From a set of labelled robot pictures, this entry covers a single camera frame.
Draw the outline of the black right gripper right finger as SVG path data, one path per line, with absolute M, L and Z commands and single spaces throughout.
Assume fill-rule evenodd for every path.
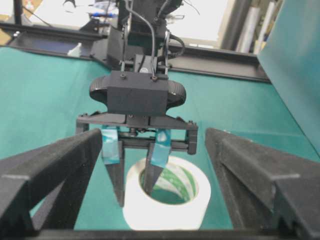
M 320 237 L 320 165 L 208 128 L 205 147 L 232 225 Z

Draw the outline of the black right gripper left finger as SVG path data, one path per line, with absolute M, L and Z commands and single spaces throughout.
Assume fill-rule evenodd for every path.
M 0 237 L 72 232 L 102 148 L 97 128 L 0 161 Z

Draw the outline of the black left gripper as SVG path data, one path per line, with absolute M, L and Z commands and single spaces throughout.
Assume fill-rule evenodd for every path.
M 143 189 L 151 194 L 159 176 L 166 167 L 171 150 L 176 152 L 197 152 L 198 126 L 180 117 L 136 116 L 96 111 L 81 114 L 76 119 L 76 133 L 89 129 L 89 125 L 128 128 L 118 133 L 117 128 L 102 128 L 102 161 L 107 169 L 113 190 L 120 207 L 125 200 L 125 151 L 128 149 L 148 149 Z M 185 131 L 184 139 L 172 139 L 171 130 Z M 155 137 L 139 137 L 138 134 L 156 132 Z

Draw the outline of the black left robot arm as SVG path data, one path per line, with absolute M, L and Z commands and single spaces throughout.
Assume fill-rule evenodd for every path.
M 125 149 L 146 149 L 143 189 L 150 194 L 165 168 L 168 157 L 160 153 L 197 151 L 198 126 L 167 111 L 186 101 L 186 90 L 169 80 L 170 59 L 182 52 L 170 52 L 174 35 L 166 17 L 181 6 L 180 0 L 118 0 L 118 17 L 106 39 L 96 41 L 91 55 L 111 70 L 95 79 L 89 95 L 103 103 L 106 112 L 81 114 L 76 132 L 89 125 L 103 126 L 110 143 L 103 145 L 104 163 L 118 204 L 125 203 Z

